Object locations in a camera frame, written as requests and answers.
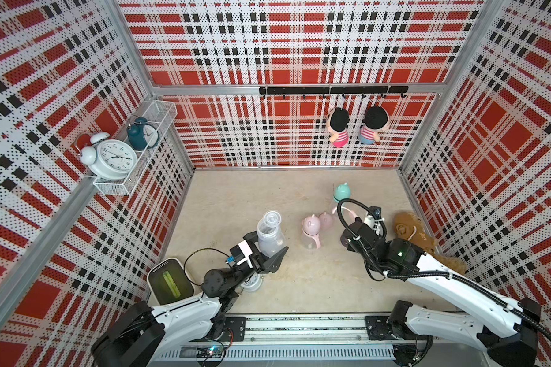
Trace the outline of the mint green bottle cap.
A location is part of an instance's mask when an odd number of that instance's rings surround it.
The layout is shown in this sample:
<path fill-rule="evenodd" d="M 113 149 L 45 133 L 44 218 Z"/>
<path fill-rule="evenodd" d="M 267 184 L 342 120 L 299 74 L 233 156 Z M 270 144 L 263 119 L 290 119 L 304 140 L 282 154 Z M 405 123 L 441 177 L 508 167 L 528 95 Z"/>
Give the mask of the mint green bottle cap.
<path fill-rule="evenodd" d="M 350 198 L 350 196 L 351 196 L 351 189 L 348 183 L 343 183 L 336 186 L 334 190 L 333 199 L 336 203 L 338 203 L 341 200 Z"/>

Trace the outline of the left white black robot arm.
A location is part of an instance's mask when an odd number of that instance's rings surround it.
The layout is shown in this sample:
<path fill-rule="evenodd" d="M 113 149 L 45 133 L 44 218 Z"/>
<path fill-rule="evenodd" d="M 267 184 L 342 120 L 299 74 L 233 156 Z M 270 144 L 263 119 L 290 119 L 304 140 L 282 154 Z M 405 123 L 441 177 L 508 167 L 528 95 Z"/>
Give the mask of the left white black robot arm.
<path fill-rule="evenodd" d="M 256 232 L 246 234 L 230 249 L 226 268 L 206 273 L 199 295 L 155 307 L 144 301 L 131 306 L 92 345 L 93 365 L 147 366 L 189 342 L 218 342 L 223 335 L 235 340 L 227 312 L 239 297 L 237 288 L 254 275 L 278 272 L 289 250 L 284 246 L 269 257 L 260 252 L 257 242 Z"/>

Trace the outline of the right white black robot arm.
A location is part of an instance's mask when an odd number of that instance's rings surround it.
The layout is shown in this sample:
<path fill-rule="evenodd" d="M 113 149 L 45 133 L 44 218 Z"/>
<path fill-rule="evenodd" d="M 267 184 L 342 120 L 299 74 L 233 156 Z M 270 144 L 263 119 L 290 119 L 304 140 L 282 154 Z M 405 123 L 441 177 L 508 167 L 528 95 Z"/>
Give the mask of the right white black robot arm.
<path fill-rule="evenodd" d="M 485 352 L 501 366 L 532 366 L 539 338 L 551 344 L 551 332 L 540 324 L 540 305 L 535 301 L 490 291 L 405 239 L 388 242 L 360 220 L 343 226 L 343 243 L 361 255 L 367 272 L 414 284 L 458 309 L 437 311 L 397 301 L 387 319 L 396 338 L 437 336 Z"/>

